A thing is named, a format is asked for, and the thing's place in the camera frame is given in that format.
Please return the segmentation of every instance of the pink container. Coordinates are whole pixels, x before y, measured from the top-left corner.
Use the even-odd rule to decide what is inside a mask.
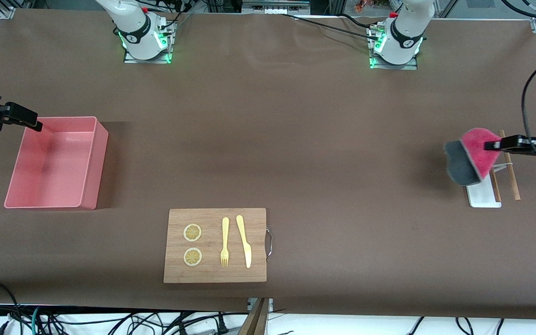
[[[39,117],[42,132],[24,130],[6,208],[96,208],[109,133],[93,116]]]

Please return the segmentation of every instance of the cable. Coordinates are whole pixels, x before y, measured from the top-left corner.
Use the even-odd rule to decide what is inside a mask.
[[[536,19],[536,13],[528,13],[527,11],[524,11],[522,9],[519,9],[515,7],[513,4],[511,4],[508,0],[502,0],[502,2],[513,11],[520,13],[522,15],[528,16],[528,17],[534,17]]]
[[[326,9],[324,9],[324,12],[322,13],[322,15],[326,15],[326,13],[328,12],[328,9],[330,9],[330,6],[332,6],[332,2],[328,2],[328,6],[326,6]]]
[[[153,4],[150,4],[150,3],[142,1],[142,0],[136,0],[136,2],[139,2],[140,4],[143,4],[143,5],[146,5],[146,6],[152,6],[152,7],[156,7],[156,8],[160,8],[160,9],[167,9],[167,10],[170,9],[168,6],[163,7],[163,6],[159,6],[159,5],[153,5]]]
[[[40,306],[37,308],[34,308],[34,312],[32,313],[32,323],[30,324],[30,329],[32,329],[32,335],[36,335],[36,315],[39,312]]]
[[[214,7],[217,13],[219,13],[219,8],[223,8],[226,5],[226,2],[223,2],[221,5],[210,4],[209,2],[206,2],[206,0],[202,0],[202,2],[204,2],[204,4],[206,4],[209,9],[210,7]]]
[[[133,335],[134,334],[134,331],[136,330],[136,328],[138,328],[139,326],[142,326],[144,322],[146,322],[146,320],[148,320],[149,318],[155,316],[155,314],[158,314],[158,313],[152,313],[150,314],[149,316],[146,316],[145,318],[143,318],[142,320],[140,320],[140,322],[137,322],[137,325],[136,326],[133,326],[132,330],[131,331],[128,331],[127,335]]]
[[[500,323],[497,324],[496,328],[496,335],[500,335],[500,329],[502,329],[502,325],[504,324],[504,319],[500,319]]]
[[[530,2],[528,2],[527,0],[522,0],[522,2],[528,7],[530,7],[532,10],[536,11],[536,7],[532,5]]]
[[[219,320],[216,322],[216,332],[218,335],[229,333],[229,329],[225,326],[225,318],[221,312],[219,312]]]
[[[175,23],[175,22],[177,21],[177,19],[179,18],[179,16],[181,16],[181,13],[183,13],[183,12],[179,12],[179,13],[177,14],[177,16],[175,17],[175,19],[173,19],[173,21],[170,21],[169,23],[167,23],[167,24],[164,25],[164,26],[160,26],[160,28],[161,28],[161,29],[164,29],[164,28],[166,28],[166,27],[172,25],[173,23]]]
[[[314,25],[319,25],[319,26],[322,26],[322,27],[326,27],[326,28],[330,28],[330,29],[334,29],[334,30],[338,30],[339,32],[343,32],[343,33],[347,33],[347,34],[351,34],[351,35],[355,35],[355,36],[360,36],[362,38],[366,38],[368,40],[377,40],[378,38],[376,36],[367,36],[365,34],[359,34],[359,33],[355,33],[355,32],[350,32],[348,30],[344,30],[344,29],[341,29],[341,28],[336,28],[336,27],[332,27],[332,26],[328,26],[328,25],[324,25],[323,23],[319,23],[319,22],[315,22],[315,21],[311,21],[311,20],[307,20],[307,19],[304,19],[303,17],[296,17],[294,15],[289,15],[287,13],[282,13],[281,15],[284,15],[284,16],[288,16],[288,17],[292,17],[293,19],[298,19],[298,20],[301,20],[301,21],[305,21],[305,22],[309,22],[309,23],[313,23]]]
[[[378,23],[376,21],[374,23],[370,23],[369,25],[364,25],[363,23],[360,23],[359,21],[355,20],[355,18],[353,18],[351,15],[348,15],[346,13],[337,13],[336,16],[346,17],[347,19],[351,20],[351,22],[355,23],[355,25],[358,25],[358,26],[363,27],[363,28],[369,28],[369,26],[375,25],[376,23]]]
[[[79,326],[79,325],[85,325],[85,324],[98,324],[98,323],[106,323],[106,322],[118,322],[121,319],[98,320],[96,322],[61,322],[61,321],[57,321],[57,323],[68,324],[68,325],[72,325],[72,326],[76,326],[76,325]]]
[[[113,326],[113,328],[111,328],[111,330],[107,333],[107,335],[113,335],[115,334],[115,332],[117,331],[117,329],[119,329],[119,327],[128,319],[128,318],[131,318],[132,316],[134,316],[136,313],[130,313],[128,314],[127,316],[125,316],[125,318],[119,320],[119,322],[117,322],[117,324],[115,324],[115,326]]]
[[[455,318],[455,321],[456,321],[456,326],[459,327],[459,329],[465,333],[465,335],[475,335],[475,333],[473,333],[473,327],[470,325],[470,321],[468,318],[463,318],[464,320],[466,320],[466,324],[469,326],[469,330],[470,330],[470,333],[467,333],[466,330],[464,330],[464,328],[462,326],[460,326],[460,318]]]
[[[20,308],[19,308],[18,301],[15,299],[15,296],[13,295],[13,293],[11,293],[11,291],[4,284],[0,283],[0,288],[2,288],[4,291],[6,291],[6,293],[9,295],[9,298],[11,299],[11,301],[13,302],[13,306],[15,307],[17,317],[22,318],[22,314],[20,313]],[[24,327],[22,327],[22,325],[20,325],[20,335],[24,335]]]
[[[417,328],[419,328],[419,325],[421,324],[421,322],[423,322],[423,319],[425,319],[425,316],[421,316],[417,322],[415,323],[415,325],[413,326],[413,329],[411,330],[410,333],[408,333],[407,335],[415,335],[415,332],[417,331]]]
[[[185,20],[183,20],[183,22],[181,22],[181,25],[178,25],[177,28],[175,28],[175,32],[177,32],[177,30],[179,30],[179,28],[185,24],[185,21],[187,21],[192,15],[193,13],[188,13],[188,16],[185,18]]]
[[[530,136],[530,128],[528,125],[528,115],[527,115],[527,106],[526,106],[527,90],[528,90],[530,81],[532,81],[535,75],[536,75],[536,69],[532,72],[532,74],[530,74],[530,77],[527,79],[527,83],[525,83],[525,87],[523,88],[523,94],[521,96],[521,111],[523,113],[523,125],[525,128],[525,134],[527,134],[530,147],[536,154],[536,145],[532,143],[532,137]]]
[[[193,313],[194,312],[181,312],[181,314],[179,314],[179,316],[177,318],[175,318],[175,320],[173,320],[170,324],[168,324],[167,329],[165,329],[161,333],[161,335],[165,335],[166,333],[168,333],[171,329],[173,329],[175,326],[177,326],[178,324],[183,322],[183,320],[185,318],[187,318],[188,316],[190,316]]]
[[[248,313],[238,313],[238,312],[221,313],[222,316],[226,316],[226,315],[247,315],[247,314]],[[177,333],[179,333],[179,331],[185,330],[185,328],[187,328],[187,326],[191,326],[192,324],[195,324],[197,322],[202,322],[204,320],[214,319],[217,316],[219,316],[219,315],[218,314],[207,315],[207,316],[200,316],[199,318],[195,318],[193,320],[187,320],[187,322],[183,322],[183,326],[180,326],[176,331],[172,332],[171,335],[176,335]]]

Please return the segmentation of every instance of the bamboo cutting board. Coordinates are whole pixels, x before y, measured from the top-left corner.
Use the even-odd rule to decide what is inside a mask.
[[[245,221],[245,237],[251,245],[251,267],[245,267],[245,254],[235,217]],[[222,220],[229,218],[229,266],[221,266],[223,248]],[[187,241],[183,230],[199,225],[202,233]],[[192,208],[171,209],[168,213],[167,249],[164,282],[264,282],[266,281],[266,209],[265,208]],[[183,254],[198,248],[202,258],[193,267],[185,264]]]

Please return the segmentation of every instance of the black cable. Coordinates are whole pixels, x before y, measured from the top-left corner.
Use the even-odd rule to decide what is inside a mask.
[[[158,322],[160,322],[160,332],[162,333],[164,332],[164,322],[162,322],[162,319],[160,318],[160,315],[158,313],[157,313],[157,319],[158,319]]]
[[[47,316],[47,329],[49,330],[49,334],[53,335],[53,332],[51,331],[51,316]]]
[[[210,4],[209,2],[206,2],[206,0],[202,0],[202,2],[204,2],[204,4],[206,4],[208,6],[208,9],[210,9],[210,7],[214,7],[214,10],[217,13],[219,12],[219,8],[224,7],[226,5],[226,2],[223,2],[222,5],[216,5],[216,4],[213,5],[213,4]]]
[[[536,69],[530,74],[530,77],[527,79],[527,83],[525,83],[525,87],[523,88],[523,94],[521,96],[521,111],[523,113],[523,125],[525,128],[525,134],[527,134],[527,138],[530,142],[530,147],[536,154],[536,145],[532,143],[532,138],[530,136],[530,128],[528,125],[528,115],[527,115],[527,106],[526,106],[526,98],[527,98],[527,90],[530,84],[530,81],[535,77],[536,75]]]
[[[225,318],[221,312],[219,312],[219,320],[216,322],[216,332],[218,335],[229,333],[229,329],[225,326]]]
[[[500,323],[497,324],[496,328],[496,335],[500,335],[500,329],[502,329],[502,325],[504,324],[504,319],[500,319]]]
[[[156,317],[158,318],[160,323],[157,324],[156,322],[152,322],[151,320],[146,320],[146,323],[153,324],[153,325],[155,325],[157,327],[162,327],[162,328],[166,327],[166,326],[164,326],[164,324],[162,324],[162,321],[160,320],[160,316],[157,313],[155,313],[155,314],[156,314]],[[134,318],[136,318],[137,320],[144,320],[144,318],[142,318],[141,316],[137,316],[137,315],[134,315]]]
[[[167,326],[167,329],[165,329],[161,335],[165,335],[166,333],[170,332],[171,329],[173,329],[174,327],[176,327],[178,324],[180,324],[181,322],[183,322],[183,320],[185,318],[187,318],[188,316],[190,316],[191,314],[193,314],[194,312],[181,312],[181,314],[179,314],[179,316],[177,318],[175,318],[175,320],[173,320],[170,324],[168,324]]]
[[[247,315],[247,314],[249,314],[249,313],[230,312],[230,313],[222,313],[222,316],[226,316],[226,315]],[[186,322],[183,322],[183,326],[180,326],[176,331],[172,332],[171,335],[176,335],[177,333],[179,333],[179,331],[187,328],[187,326],[191,326],[192,324],[202,322],[204,320],[214,319],[217,316],[219,316],[219,315],[218,314],[207,315],[207,316],[200,316],[199,318],[195,318],[195,319],[192,319],[192,320],[187,320]]]
[[[347,19],[351,20],[351,22],[355,23],[355,25],[358,25],[358,26],[363,27],[363,28],[369,28],[369,26],[375,25],[376,23],[378,23],[376,21],[374,23],[370,23],[369,25],[364,25],[363,23],[360,23],[359,21],[355,20],[354,17],[352,17],[351,15],[348,15],[346,13],[337,13],[336,16],[346,17]]]
[[[11,298],[11,301],[13,302],[13,307],[15,307],[15,311],[17,313],[18,318],[22,318],[22,314],[20,313],[20,307],[19,307],[18,301],[15,299],[15,296],[13,295],[13,293],[11,293],[11,291],[4,284],[0,283],[0,288],[6,291],[6,293]],[[23,335],[23,334],[24,334],[24,327],[20,325],[20,335]]]
[[[121,327],[121,325],[128,319],[128,318],[131,318],[132,316],[136,315],[136,313],[130,313],[128,314],[127,316],[125,316],[125,318],[119,320],[119,322],[117,322],[117,324],[115,324],[115,326],[113,326],[113,328],[111,328],[111,330],[107,333],[107,335],[114,335],[115,332],[117,331],[117,329],[119,329],[119,327]]]
[[[135,326],[133,326],[132,331],[128,331],[127,335],[133,335],[134,331],[136,330],[136,328],[138,328],[139,326],[142,326],[143,323],[146,322],[146,320],[148,320],[149,318],[155,316],[155,314],[158,314],[158,313],[152,313],[149,316],[146,316],[145,318],[143,318],[142,320],[139,320],[139,322],[137,322],[137,324]]]
[[[142,326],[144,326],[144,327],[148,327],[148,328],[152,329],[152,330],[153,330],[153,335],[156,335],[156,330],[154,329],[153,326],[151,326],[151,325],[149,325],[149,324],[142,324]]]
[[[463,318],[465,321],[466,321],[466,324],[468,325],[469,327],[469,331],[470,333],[467,333],[466,330],[464,330],[464,328],[462,326],[460,326],[460,318],[455,318],[455,321],[456,321],[456,326],[459,327],[459,329],[465,333],[465,335],[475,335],[475,333],[473,333],[473,327],[470,325],[470,321],[468,318]]]
[[[43,322],[42,322],[39,314],[36,315],[36,319],[34,321],[35,321],[34,326],[36,326],[36,328],[39,329],[37,334],[46,334],[45,326],[43,326]]]
[[[136,0],[136,2],[139,2],[140,4],[143,4],[143,5],[146,5],[146,6],[152,6],[152,7],[161,8],[161,9],[170,9],[168,6],[163,7],[163,6],[153,5],[153,4],[149,4],[149,3],[145,2],[145,1],[142,1],[142,0]]]
[[[421,316],[417,322],[415,323],[415,325],[413,326],[413,329],[411,330],[410,333],[408,333],[407,335],[415,335],[415,332],[417,331],[417,328],[419,328],[419,325],[421,324],[421,322],[423,322],[423,319],[425,319],[425,316]]]
[[[528,13],[527,11],[524,11],[522,9],[519,9],[515,7],[513,4],[511,4],[508,0],[502,0],[502,2],[513,11],[520,13],[522,15],[528,16],[528,17],[534,17],[536,19],[536,13]]]
[[[68,324],[68,325],[72,325],[72,326],[79,326],[79,325],[84,325],[84,324],[98,324],[98,323],[106,323],[106,322],[118,322],[118,321],[121,321],[123,318],[120,318],[120,319],[110,319],[110,320],[98,320],[96,322],[63,322],[63,321],[57,321],[57,323],[60,323],[60,324]]]
[[[347,34],[351,34],[351,35],[355,35],[355,36],[360,36],[362,38],[366,38],[368,40],[377,40],[378,38],[376,36],[367,36],[365,34],[359,34],[359,33],[356,33],[356,32],[350,32],[348,30],[344,30],[344,29],[341,29],[341,28],[336,28],[336,27],[332,27],[332,26],[328,26],[328,25],[324,25],[323,23],[319,23],[319,22],[315,22],[315,21],[311,21],[311,20],[307,20],[307,19],[304,19],[303,17],[296,17],[294,15],[289,15],[287,13],[282,13],[281,15],[284,15],[284,16],[288,16],[288,17],[292,17],[293,19],[298,19],[298,20],[301,20],[301,21],[305,21],[305,22],[309,22],[309,23],[313,23],[314,25],[319,25],[319,26],[322,26],[322,27],[326,27],[326,28],[330,28],[330,29],[334,29],[334,30],[338,30],[339,32],[343,32],[343,33],[347,33]]]
[[[179,13],[177,14],[177,16],[175,17],[175,19],[173,19],[173,21],[170,21],[169,23],[167,23],[167,24],[164,25],[164,26],[160,26],[160,28],[161,28],[161,29],[164,29],[164,28],[166,28],[166,27],[172,25],[173,23],[177,22],[177,19],[179,18],[179,16],[181,15],[181,13],[183,13],[183,12],[179,12]]]

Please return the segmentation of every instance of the yellow fork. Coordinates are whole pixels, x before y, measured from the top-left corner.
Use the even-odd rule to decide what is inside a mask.
[[[229,237],[229,218],[223,218],[223,250],[221,251],[221,265],[229,266],[229,250],[227,250],[227,238]]]

